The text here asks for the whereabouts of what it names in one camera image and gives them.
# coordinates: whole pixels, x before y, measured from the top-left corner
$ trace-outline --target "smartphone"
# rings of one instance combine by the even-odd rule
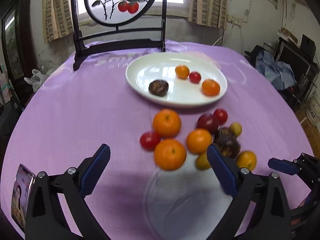
[[[24,165],[19,165],[12,192],[11,216],[23,232],[26,228],[29,196],[35,179],[36,176],[31,171]]]

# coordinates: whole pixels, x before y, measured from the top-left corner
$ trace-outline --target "speaker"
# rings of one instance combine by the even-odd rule
[[[302,35],[300,49],[313,60],[316,53],[316,44],[304,34]]]

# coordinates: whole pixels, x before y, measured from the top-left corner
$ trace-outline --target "plate rim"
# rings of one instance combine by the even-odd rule
[[[138,57],[136,59],[134,59],[133,61],[131,61],[129,63],[129,65],[127,66],[126,70],[125,70],[125,78],[127,80],[127,83],[130,85],[130,87],[136,91],[139,95],[143,96],[145,99],[149,100],[149,101],[152,101],[154,103],[158,103],[160,105],[165,105],[165,106],[180,106],[180,107],[200,107],[200,106],[205,106],[205,105],[209,105],[209,104],[213,104],[214,102],[217,102],[218,100],[220,100],[224,95],[225,93],[227,92],[227,89],[228,89],[228,81],[227,81],[227,78],[225,77],[225,75],[222,73],[222,71],[217,68],[214,64],[212,64],[211,62],[208,62],[202,58],[199,58],[199,57],[195,57],[195,56],[192,56],[192,55],[188,55],[188,54],[183,54],[183,56],[186,56],[186,57],[189,57],[193,60],[197,60],[197,61],[202,61],[206,64],[210,64],[212,65],[212,67],[216,68],[216,70],[218,72],[220,72],[220,74],[222,75],[222,77],[224,78],[225,82],[226,82],[226,89],[224,91],[224,93],[218,95],[218,98],[217,97],[214,97],[212,98],[212,100],[209,100],[209,101],[204,101],[202,103],[180,103],[180,102],[173,102],[173,101],[166,101],[166,100],[161,100],[162,98],[158,97],[158,96],[155,96],[155,95],[152,95],[152,94],[148,94],[149,97],[147,97],[146,93],[144,91],[142,91],[141,89],[138,90],[134,87],[134,84],[132,84],[131,80],[128,78],[128,69],[131,65],[133,65],[133,63],[135,61],[138,61],[140,60],[142,57],[151,57],[151,55],[153,54],[159,54],[159,53],[165,53],[165,54],[171,54],[171,55],[182,55],[183,53],[177,53],[177,52],[154,52],[154,53],[149,53],[149,54],[146,54],[146,55],[143,55],[141,57]]]

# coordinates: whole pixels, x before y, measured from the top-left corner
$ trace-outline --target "white plate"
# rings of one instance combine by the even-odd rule
[[[185,64],[190,72],[201,74],[199,84],[193,84],[189,79],[182,80],[176,77],[175,67]],[[140,95],[152,102],[163,106],[193,108],[211,104],[224,96],[227,91],[227,80],[217,66],[197,57],[179,53],[153,53],[144,55],[132,61],[125,72],[129,85]],[[220,85],[220,93],[214,97],[207,97],[201,92],[201,84],[210,78]],[[158,97],[149,92],[149,84],[163,79],[169,84],[166,96]]]

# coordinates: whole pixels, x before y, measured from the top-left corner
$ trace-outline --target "round frame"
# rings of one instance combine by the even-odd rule
[[[105,22],[98,20],[91,12],[91,8],[89,6],[88,0],[84,0],[84,6],[85,6],[85,9],[87,10],[87,13],[91,17],[91,19],[94,20],[96,23],[103,25],[103,26],[107,26],[107,27],[119,27],[119,26],[127,25],[127,24],[139,19],[142,15],[144,15],[150,9],[150,7],[153,5],[154,1],[155,0],[148,0],[145,7],[137,15],[135,15],[131,19],[129,19],[125,22],[121,22],[121,23],[105,23]]]

